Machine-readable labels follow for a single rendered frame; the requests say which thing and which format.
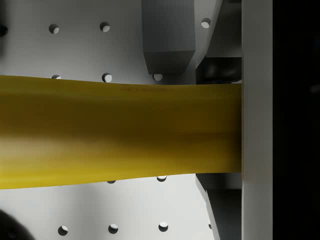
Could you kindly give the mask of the banana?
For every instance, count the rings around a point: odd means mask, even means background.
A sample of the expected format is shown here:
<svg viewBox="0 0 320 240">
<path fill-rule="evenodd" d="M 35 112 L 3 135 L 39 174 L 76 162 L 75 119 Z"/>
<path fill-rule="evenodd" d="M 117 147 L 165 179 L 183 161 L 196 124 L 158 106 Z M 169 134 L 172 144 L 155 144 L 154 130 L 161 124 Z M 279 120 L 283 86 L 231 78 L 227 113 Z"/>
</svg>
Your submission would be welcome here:
<svg viewBox="0 0 320 240">
<path fill-rule="evenodd" d="M 242 86 L 0 76 L 0 190 L 239 173 Z"/>
</svg>

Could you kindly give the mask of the grey cube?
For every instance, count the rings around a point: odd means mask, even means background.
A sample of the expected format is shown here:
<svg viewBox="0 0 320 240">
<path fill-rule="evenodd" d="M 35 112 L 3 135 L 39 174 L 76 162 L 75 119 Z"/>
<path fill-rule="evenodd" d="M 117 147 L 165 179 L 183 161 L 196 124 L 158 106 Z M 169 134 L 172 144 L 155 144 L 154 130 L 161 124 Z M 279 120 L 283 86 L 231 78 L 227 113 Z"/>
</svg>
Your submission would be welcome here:
<svg viewBox="0 0 320 240">
<path fill-rule="evenodd" d="M 149 74 L 182 74 L 196 52 L 194 0 L 141 0 Z"/>
</svg>

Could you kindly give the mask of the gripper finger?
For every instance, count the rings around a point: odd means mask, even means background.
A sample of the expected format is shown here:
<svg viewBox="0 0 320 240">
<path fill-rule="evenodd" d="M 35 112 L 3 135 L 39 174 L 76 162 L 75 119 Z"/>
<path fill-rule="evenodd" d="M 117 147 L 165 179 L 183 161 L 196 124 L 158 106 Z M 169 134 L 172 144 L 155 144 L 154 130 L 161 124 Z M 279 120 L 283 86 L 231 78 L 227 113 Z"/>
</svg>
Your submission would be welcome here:
<svg viewBox="0 0 320 240">
<path fill-rule="evenodd" d="M 242 82 L 242 0 L 195 0 L 197 84 Z"/>
<path fill-rule="evenodd" d="M 214 240 L 242 240 L 240 173 L 197 173 L 195 183 L 205 203 Z"/>
</svg>

